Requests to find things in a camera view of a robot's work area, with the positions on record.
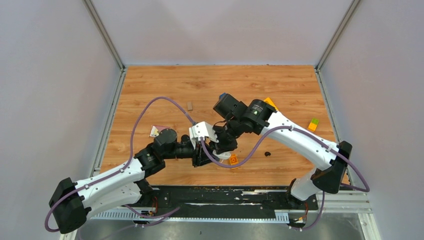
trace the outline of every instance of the wood grain surface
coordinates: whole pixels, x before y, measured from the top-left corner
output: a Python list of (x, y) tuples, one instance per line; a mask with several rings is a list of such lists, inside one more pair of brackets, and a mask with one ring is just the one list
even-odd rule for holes
[[(333, 130), (312, 66), (303, 65), (207, 65), (131, 66), (123, 83), (117, 111), (108, 139), (101, 171), (116, 167), (129, 158), (130, 134), (146, 104), (157, 96), (170, 97), (187, 109), (197, 121), (214, 124), (223, 120), (212, 108), (222, 93), (229, 93), (249, 105), (253, 99), (270, 97), (286, 117), (306, 128), (319, 119), (315, 134), (334, 141)], [(190, 122), (172, 103), (154, 102), (141, 119), (134, 136), (134, 153), (153, 141), (152, 125), (168, 126), (178, 139), (188, 134)], [(245, 133), (233, 152), (243, 160), (259, 136)], [(243, 166), (226, 169), (210, 163), (194, 168), (191, 159), (167, 159), (166, 168), (148, 177), (152, 185), (289, 185), (314, 166), (303, 156), (272, 139), (265, 139)]]

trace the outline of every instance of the wooden tabletop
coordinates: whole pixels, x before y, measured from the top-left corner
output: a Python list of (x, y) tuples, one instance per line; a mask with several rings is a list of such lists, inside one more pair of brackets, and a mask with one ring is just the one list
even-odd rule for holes
[[(249, 105), (253, 99), (270, 97), (279, 111), (307, 128), (319, 119), (315, 134), (330, 141), (335, 137), (314, 68), (303, 65), (207, 65), (132, 66), (127, 70), (114, 122), (102, 162), (104, 172), (129, 158), (130, 134), (146, 104), (157, 96), (170, 97), (187, 109), (196, 122), (214, 124), (223, 119), (212, 109), (222, 93)], [(177, 131), (178, 139), (191, 126), (182, 112), (166, 100), (154, 102), (141, 119), (134, 136), (134, 153), (153, 141), (152, 125)], [(259, 136), (245, 133), (233, 152), (243, 160)], [(167, 159), (166, 168), (148, 177), (152, 185), (289, 185), (314, 166), (285, 145), (265, 139), (243, 166), (226, 169), (210, 163), (194, 168), (191, 159)]]

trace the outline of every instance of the white wall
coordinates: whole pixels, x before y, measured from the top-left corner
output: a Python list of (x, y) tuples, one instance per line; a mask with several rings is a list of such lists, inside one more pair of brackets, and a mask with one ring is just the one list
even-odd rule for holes
[(363, 0), (323, 69), (384, 240), (423, 239), (424, 1)]
[(1, 1), (0, 23), (0, 239), (57, 240), (48, 202), (88, 176), (119, 70), (81, 0)]
[(93, 0), (127, 65), (316, 64), (352, 0)]

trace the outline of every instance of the robotic arm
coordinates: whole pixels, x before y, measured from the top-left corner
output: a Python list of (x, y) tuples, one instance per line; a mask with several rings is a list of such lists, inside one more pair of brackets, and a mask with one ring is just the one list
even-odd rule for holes
[[(143, 194), (152, 191), (146, 178), (165, 168), (165, 159), (191, 158), (192, 165), (199, 167), (219, 159), (228, 159), (230, 152), (237, 148), (237, 138), (243, 133), (265, 135), (287, 145), (310, 160), (316, 168), (299, 179), (294, 179), (285, 194), (287, 202), (293, 207), (303, 205), (311, 195), (324, 191), (335, 194), (346, 171), (347, 164), (331, 150), (349, 158), (352, 145), (341, 142), (337, 145), (312, 133), (325, 143), (328, 149), (311, 140), (304, 134), (293, 131), (302, 127), (286, 118), (281, 112), (264, 101), (255, 99), (249, 106), (224, 94), (213, 109), (225, 119), (224, 126), (212, 126), (199, 122), (189, 128), (189, 135), (183, 135), (177, 142), (173, 129), (162, 130), (153, 142), (134, 155), (127, 162), (97, 176), (73, 182), (69, 177), (62, 180), (49, 205), (52, 206), (63, 196), (75, 189), (82, 190), (70, 195), (53, 210), (59, 230), (66, 234), (78, 229), (87, 219), (103, 211), (127, 204), (137, 203)], [(289, 129), (270, 130), (280, 126)], [(209, 138), (204, 151), (201, 139)]]

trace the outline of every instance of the scratched black surface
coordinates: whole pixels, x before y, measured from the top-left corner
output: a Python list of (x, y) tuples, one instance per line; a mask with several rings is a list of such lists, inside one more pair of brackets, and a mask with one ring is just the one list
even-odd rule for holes
[[(154, 186), (154, 190), (142, 196), (134, 207), (152, 207), (152, 198), (158, 199), (158, 215), (176, 207), (180, 210), (173, 217), (181, 218), (242, 218), (273, 219), (274, 210), (305, 210), (305, 206), (291, 208), (284, 201), (285, 192), (258, 192), (255, 190), (286, 190), (286, 186)], [(310, 210), (317, 210), (315, 195), (308, 200)]]

